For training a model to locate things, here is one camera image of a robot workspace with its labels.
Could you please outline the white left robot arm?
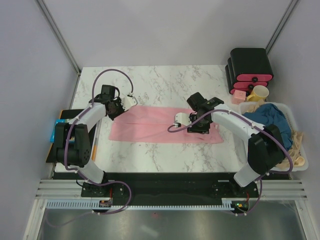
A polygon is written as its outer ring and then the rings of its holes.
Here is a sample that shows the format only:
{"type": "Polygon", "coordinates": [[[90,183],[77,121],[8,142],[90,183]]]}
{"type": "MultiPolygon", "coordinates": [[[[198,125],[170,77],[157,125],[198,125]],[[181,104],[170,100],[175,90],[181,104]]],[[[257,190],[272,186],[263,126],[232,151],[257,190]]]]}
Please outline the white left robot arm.
{"type": "Polygon", "coordinates": [[[118,113],[120,91],[112,85],[103,85],[101,93],[94,97],[76,117],[69,122],[55,125],[53,156],[69,172],[79,174],[86,182],[93,184],[92,191],[99,197],[106,196],[110,185],[104,181],[104,171],[92,160],[90,131],[108,114],[118,113]]]}

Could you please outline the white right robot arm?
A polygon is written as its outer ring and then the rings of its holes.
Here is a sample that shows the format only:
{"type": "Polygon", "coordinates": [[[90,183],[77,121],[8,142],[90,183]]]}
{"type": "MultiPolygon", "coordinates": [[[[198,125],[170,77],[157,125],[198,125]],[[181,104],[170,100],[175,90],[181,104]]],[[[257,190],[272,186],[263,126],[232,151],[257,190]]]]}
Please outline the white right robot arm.
{"type": "Polygon", "coordinates": [[[247,185],[267,174],[285,159],[286,149],[279,128],[265,126],[236,113],[223,100],[213,97],[209,100],[199,92],[187,99],[194,111],[190,121],[198,132],[207,134],[211,123],[227,128],[247,143],[247,163],[234,175],[229,191],[235,197],[247,191],[247,185]]]}

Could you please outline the pink t shirt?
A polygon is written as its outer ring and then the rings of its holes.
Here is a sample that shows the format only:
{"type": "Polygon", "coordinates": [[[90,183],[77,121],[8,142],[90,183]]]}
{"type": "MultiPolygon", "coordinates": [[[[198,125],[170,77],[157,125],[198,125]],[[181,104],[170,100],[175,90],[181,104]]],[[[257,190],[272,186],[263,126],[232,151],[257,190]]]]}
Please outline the pink t shirt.
{"type": "Polygon", "coordinates": [[[156,144],[220,144],[224,140],[219,127],[212,125],[209,134],[168,132],[177,113],[191,114],[189,108],[154,107],[137,105],[116,117],[110,130],[109,140],[132,143],[156,144]]]}

